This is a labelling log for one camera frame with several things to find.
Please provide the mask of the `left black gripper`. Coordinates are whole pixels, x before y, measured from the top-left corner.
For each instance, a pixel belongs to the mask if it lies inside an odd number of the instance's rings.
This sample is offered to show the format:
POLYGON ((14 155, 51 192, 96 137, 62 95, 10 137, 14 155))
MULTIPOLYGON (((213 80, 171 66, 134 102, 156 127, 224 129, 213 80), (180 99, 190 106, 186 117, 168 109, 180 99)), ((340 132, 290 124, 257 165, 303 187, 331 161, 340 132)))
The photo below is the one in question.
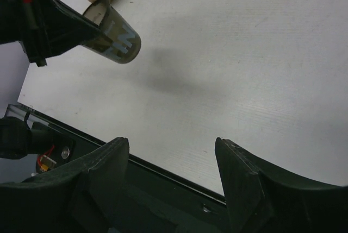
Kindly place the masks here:
POLYGON ((99 34, 96 24, 60 0, 1 0, 1 44, 20 41, 37 66, 99 34))

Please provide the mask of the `black coffee cup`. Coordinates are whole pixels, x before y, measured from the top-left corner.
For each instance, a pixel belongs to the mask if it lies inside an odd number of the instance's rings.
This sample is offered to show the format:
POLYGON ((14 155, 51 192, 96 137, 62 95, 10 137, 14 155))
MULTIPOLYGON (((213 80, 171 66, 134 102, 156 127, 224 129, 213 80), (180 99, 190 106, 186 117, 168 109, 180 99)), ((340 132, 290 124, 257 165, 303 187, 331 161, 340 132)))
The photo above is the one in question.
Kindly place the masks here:
POLYGON ((111 6, 109 0, 94 1, 83 16, 95 23, 99 35, 83 44, 83 47, 118 64, 135 59, 141 49, 139 34, 111 6))

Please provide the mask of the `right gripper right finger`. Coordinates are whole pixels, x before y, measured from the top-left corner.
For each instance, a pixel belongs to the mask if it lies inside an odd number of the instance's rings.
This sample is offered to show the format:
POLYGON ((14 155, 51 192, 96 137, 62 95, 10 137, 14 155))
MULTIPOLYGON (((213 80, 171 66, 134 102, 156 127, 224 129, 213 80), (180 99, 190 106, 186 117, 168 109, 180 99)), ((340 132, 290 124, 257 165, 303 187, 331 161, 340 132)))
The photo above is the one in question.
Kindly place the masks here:
POLYGON ((305 178, 217 138, 232 232, 347 232, 347 187, 305 178))

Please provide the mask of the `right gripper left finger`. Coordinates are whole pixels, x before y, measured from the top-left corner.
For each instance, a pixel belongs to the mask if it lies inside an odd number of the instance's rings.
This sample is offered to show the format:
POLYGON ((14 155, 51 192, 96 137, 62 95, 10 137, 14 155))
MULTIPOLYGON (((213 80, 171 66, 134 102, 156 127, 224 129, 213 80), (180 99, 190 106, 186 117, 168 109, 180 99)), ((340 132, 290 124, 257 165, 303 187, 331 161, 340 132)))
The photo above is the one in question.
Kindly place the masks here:
POLYGON ((129 157, 117 137, 22 182, 1 184, 1 232, 108 232, 129 157))

